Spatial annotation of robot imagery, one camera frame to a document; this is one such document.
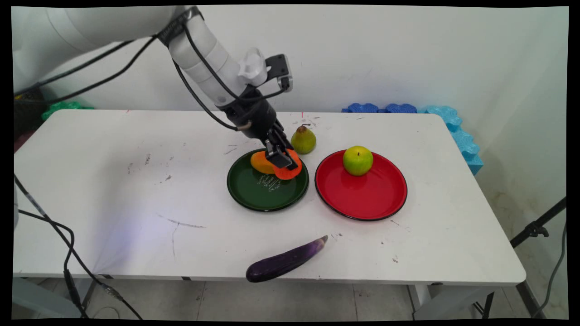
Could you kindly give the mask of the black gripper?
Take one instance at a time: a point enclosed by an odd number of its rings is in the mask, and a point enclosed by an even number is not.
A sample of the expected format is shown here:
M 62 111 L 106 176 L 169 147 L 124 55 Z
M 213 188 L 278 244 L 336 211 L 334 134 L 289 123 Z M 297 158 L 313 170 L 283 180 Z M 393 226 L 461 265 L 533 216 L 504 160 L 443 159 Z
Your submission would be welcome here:
M 261 91 L 257 87 L 246 87 L 239 97 L 243 101 L 234 100 L 221 107 L 226 118 L 236 127 L 245 126 L 250 122 L 251 126 L 242 130 L 242 134 L 247 138 L 264 142 L 266 159 L 275 167 L 296 170 L 298 163 L 290 154 L 293 147 L 277 119 L 276 111 L 267 99 L 261 98 Z

